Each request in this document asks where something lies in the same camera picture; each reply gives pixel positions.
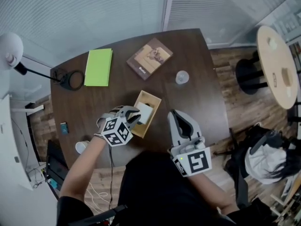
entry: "book cover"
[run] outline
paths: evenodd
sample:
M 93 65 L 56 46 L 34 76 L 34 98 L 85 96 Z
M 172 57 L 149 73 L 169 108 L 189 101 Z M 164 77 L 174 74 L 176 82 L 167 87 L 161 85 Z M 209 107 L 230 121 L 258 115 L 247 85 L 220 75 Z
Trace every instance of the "book cover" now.
M 127 64 L 146 80 L 172 55 L 172 51 L 154 38 L 131 56 Z
M 108 86 L 111 68 L 112 49 L 89 51 L 86 66 L 85 86 Z

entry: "person's right arm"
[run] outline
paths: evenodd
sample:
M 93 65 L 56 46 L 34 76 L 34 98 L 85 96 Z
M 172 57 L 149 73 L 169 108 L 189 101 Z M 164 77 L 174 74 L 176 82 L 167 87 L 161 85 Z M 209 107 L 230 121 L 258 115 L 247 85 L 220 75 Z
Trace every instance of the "person's right arm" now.
M 239 210 L 234 199 L 212 182 L 205 174 L 199 173 L 188 177 L 188 179 L 202 198 L 204 198 L 212 208 L 218 207 L 223 215 Z

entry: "brown book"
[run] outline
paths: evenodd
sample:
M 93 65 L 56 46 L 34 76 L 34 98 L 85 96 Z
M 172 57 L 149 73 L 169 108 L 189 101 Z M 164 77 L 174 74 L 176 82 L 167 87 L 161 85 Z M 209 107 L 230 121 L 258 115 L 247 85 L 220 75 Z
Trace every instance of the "brown book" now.
M 146 80 L 172 55 L 172 51 L 154 38 L 130 57 L 127 64 Z

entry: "green folder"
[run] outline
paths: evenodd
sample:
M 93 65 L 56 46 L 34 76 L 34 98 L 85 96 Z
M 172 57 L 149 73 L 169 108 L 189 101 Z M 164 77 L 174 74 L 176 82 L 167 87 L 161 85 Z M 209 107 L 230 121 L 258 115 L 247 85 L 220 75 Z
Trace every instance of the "green folder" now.
M 89 51 L 85 86 L 108 86 L 112 49 L 95 49 Z

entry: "desk lamp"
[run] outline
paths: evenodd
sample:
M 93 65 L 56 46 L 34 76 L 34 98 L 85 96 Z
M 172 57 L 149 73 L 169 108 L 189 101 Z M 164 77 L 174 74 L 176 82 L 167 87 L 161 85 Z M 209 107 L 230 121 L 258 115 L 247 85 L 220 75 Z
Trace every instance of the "desk lamp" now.
M 1 35 L 0 36 L 0 70 L 15 69 L 22 75 L 25 75 L 27 72 L 31 72 L 43 76 L 45 78 L 51 79 L 67 90 L 78 90 L 82 87 L 85 76 L 84 73 L 80 70 L 74 70 L 68 73 L 64 70 L 60 70 L 60 72 L 58 70 L 55 70 L 54 77 L 50 77 L 26 68 L 21 63 L 23 50 L 24 50 L 23 43 L 18 35 L 12 32 L 8 32 Z M 70 84 L 70 79 L 75 73 L 80 74 L 81 80 L 79 86 L 72 87 Z

